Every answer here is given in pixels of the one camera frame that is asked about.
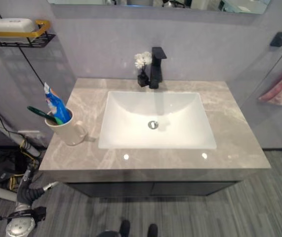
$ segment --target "toothpaste tube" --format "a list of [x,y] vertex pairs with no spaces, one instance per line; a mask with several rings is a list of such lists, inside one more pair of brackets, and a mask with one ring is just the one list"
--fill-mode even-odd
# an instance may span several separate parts
[[57,94],[48,86],[44,84],[44,91],[46,95],[47,104],[53,113],[58,125],[64,124],[71,119],[64,102],[57,96]]

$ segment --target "drain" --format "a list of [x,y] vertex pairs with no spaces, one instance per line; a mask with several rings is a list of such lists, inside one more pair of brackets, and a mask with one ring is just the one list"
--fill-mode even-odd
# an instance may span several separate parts
[[159,127],[159,123],[157,121],[149,121],[147,124],[150,129],[156,129]]

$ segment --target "marble countertop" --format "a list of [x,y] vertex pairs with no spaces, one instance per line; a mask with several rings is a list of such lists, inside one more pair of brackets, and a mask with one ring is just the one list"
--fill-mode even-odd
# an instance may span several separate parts
[[217,144],[208,149],[99,149],[108,91],[154,92],[137,80],[78,79],[67,107],[88,135],[67,146],[56,134],[40,170],[62,182],[242,180],[269,169],[259,143],[223,81],[163,81],[156,91],[198,92]]

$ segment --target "wall shelf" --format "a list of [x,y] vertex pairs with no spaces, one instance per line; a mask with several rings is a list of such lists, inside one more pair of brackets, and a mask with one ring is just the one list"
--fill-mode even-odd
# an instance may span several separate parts
[[25,32],[0,32],[0,37],[25,37],[27,43],[22,42],[1,42],[0,47],[21,47],[21,48],[43,48],[54,37],[54,34],[49,34],[47,30],[50,28],[50,22],[46,20],[36,20],[39,27],[38,31],[25,33]]

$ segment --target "floor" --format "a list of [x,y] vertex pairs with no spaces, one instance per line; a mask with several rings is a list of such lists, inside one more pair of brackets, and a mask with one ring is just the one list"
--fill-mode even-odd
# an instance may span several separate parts
[[[265,152],[272,166],[208,197],[88,198],[60,184],[34,203],[47,216],[33,237],[95,237],[131,222],[131,237],[145,237],[151,223],[160,237],[282,237],[282,152]],[[42,175],[35,186],[51,180]],[[0,215],[14,204],[0,200]],[[0,222],[0,237],[6,222]]]

